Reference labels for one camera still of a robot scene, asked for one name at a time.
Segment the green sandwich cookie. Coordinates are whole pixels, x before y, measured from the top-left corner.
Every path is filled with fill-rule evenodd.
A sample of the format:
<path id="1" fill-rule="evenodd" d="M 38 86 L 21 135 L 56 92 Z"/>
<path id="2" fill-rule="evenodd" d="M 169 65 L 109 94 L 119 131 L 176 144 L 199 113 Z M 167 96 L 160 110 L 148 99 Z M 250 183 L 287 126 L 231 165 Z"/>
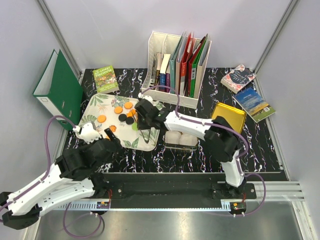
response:
<path id="1" fill-rule="evenodd" d="M 132 130 L 134 131 L 138 131 L 138 124 L 136 122 L 134 122 L 132 125 L 131 125 L 131 128 Z"/>

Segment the black sandwich cookie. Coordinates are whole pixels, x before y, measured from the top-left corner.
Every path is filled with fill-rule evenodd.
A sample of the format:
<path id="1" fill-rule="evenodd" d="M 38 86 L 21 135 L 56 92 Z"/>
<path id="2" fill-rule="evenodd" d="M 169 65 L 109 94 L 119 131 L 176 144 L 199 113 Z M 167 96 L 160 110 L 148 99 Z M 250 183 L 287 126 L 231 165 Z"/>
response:
<path id="1" fill-rule="evenodd" d="M 133 117 L 127 117 L 126 120 L 125 120 L 125 123 L 127 125 L 132 125 L 134 122 L 135 122 L 135 120 L 134 120 Z"/>
<path id="2" fill-rule="evenodd" d="M 127 119 L 127 115 L 126 115 L 126 114 L 120 114 L 120 115 L 118 116 L 118 120 L 119 120 L 120 122 L 125 122 L 126 119 Z"/>

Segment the metal serving tongs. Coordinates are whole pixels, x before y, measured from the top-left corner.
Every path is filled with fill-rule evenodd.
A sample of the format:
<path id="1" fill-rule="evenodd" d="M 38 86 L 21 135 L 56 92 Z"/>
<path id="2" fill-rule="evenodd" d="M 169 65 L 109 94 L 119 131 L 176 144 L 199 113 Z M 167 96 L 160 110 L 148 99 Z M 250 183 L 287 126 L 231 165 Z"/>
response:
<path id="1" fill-rule="evenodd" d="M 140 131 L 144 142 L 148 144 L 150 141 L 151 127 L 143 120 L 138 120 L 137 129 Z"/>

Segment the gold cookie tin base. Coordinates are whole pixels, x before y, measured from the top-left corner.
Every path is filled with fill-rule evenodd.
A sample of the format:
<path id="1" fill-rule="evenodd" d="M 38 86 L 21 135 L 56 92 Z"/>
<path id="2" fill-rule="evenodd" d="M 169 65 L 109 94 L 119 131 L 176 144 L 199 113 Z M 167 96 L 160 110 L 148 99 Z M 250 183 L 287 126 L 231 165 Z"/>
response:
<path id="1" fill-rule="evenodd" d="M 196 136 L 180 131 L 167 131 L 164 136 L 164 146 L 169 149 L 195 151 L 199 140 Z"/>

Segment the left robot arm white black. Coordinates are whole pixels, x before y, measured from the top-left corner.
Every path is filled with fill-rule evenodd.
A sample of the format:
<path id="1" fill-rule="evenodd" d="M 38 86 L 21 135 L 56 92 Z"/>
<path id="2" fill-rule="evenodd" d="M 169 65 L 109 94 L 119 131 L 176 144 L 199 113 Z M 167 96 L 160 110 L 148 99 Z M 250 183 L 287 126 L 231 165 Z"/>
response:
<path id="1" fill-rule="evenodd" d="M 111 163 L 122 149 L 121 141 L 109 129 L 106 138 L 65 150 L 50 166 L 49 172 L 16 192 L 0 194 L 0 208 L 7 211 L 1 223 L 22 230 L 36 223 L 52 210 L 85 198 L 106 198 L 112 195 L 110 184 L 98 169 Z"/>

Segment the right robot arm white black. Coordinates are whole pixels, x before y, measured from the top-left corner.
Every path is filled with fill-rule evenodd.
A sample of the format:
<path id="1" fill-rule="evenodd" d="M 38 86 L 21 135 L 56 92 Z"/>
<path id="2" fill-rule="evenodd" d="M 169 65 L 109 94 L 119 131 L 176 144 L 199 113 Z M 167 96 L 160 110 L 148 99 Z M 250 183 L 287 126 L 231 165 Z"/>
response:
<path id="1" fill-rule="evenodd" d="M 225 173 L 226 194 L 235 199 L 244 194 L 247 181 L 239 158 L 240 140 L 244 143 L 246 140 L 233 130 L 222 116 L 203 119 L 187 116 L 166 107 L 159 110 L 146 99 L 140 99 L 135 109 L 149 128 L 177 131 L 203 140 Z"/>

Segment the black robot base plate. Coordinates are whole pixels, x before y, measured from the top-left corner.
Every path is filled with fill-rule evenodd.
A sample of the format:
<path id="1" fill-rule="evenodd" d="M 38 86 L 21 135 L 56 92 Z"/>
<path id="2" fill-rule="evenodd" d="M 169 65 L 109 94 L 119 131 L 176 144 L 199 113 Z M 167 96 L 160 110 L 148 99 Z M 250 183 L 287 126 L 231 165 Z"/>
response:
<path id="1" fill-rule="evenodd" d="M 92 200 L 111 197 L 116 211 L 204 211 L 223 202 L 255 200 L 255 186 L 228 186 L 223 173 L 106 173 Z"/>

